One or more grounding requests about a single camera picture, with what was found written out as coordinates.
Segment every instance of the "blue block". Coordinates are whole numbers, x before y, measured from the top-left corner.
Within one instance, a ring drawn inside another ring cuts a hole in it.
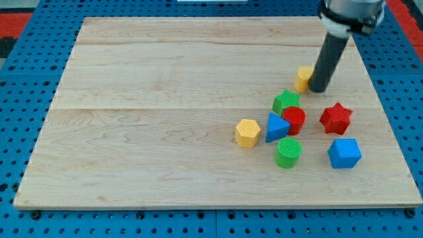
[[[274,114],[273,112],[269,113],[266,143],[286,137],[290,126],[291,124],[280,116]]]
[[[334,169],[353,168],[362,157],[356,139],[335,139],[328,154]]]

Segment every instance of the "green block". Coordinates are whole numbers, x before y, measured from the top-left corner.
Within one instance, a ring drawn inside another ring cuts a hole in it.
[[[285,89],[285,91],[275,97],[273,101],[272,110],[278,115],[282,116],[284,110],[290,106],[299,107],[299,99],[301,98],[300,94],[291,93],[289,90]]]
[[[283,138],[279,141],[275,153],[275,162],[285,169],[290,169],[297,164],[303,151],[301,144],[294,138]]]

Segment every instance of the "red cylinder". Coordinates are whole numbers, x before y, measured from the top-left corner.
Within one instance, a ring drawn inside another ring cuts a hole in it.
[[[282,118],[291,124],[288,135],[294,136],[301,131],[301,128],[304,125],[305,112],[299,107],[290,106],[284,110]]]

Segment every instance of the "red star-shaped block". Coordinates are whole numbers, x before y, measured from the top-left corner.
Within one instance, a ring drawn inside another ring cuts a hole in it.
[[[320,117],[320,122],[325,126],[325,133],[343,135],[350,125],[352,110],[344,108],[339,102],[333,107],[326,108]]]

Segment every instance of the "wood grain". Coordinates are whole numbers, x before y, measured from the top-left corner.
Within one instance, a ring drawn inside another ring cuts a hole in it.
[[[293,169],[265,143],[273,98],[312,66],[316,18],[87,18],[15,206],[33,210],[394,208],[422,203],[354,42],[327,93],[307,93]],[[325,134],[324,107],[351,108],[344,136]],[[242,118],[262,128],[237,146]],[[333,139],[364,157],[332,169]]]

